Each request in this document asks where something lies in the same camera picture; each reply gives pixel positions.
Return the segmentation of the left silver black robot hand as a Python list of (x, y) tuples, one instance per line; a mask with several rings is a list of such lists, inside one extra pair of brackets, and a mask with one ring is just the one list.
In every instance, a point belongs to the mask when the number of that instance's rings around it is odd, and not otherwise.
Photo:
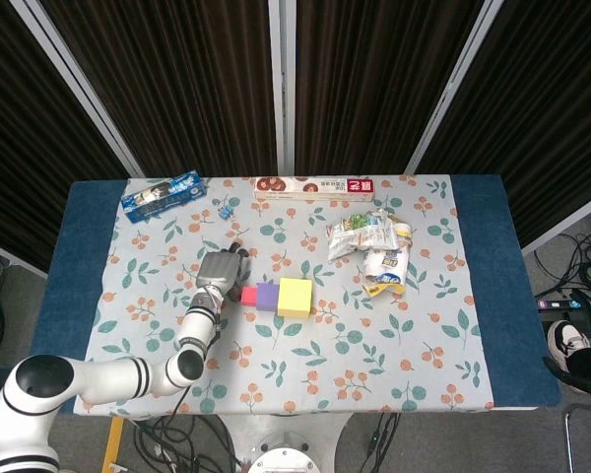
[(243, 278), (247, 271), (249, 252), (239, 243), (228, 249), (208, 252), (201, 263), (196, 278), (196, 287), (213, 286), (220, 294), (238, 302), (242, 293)]

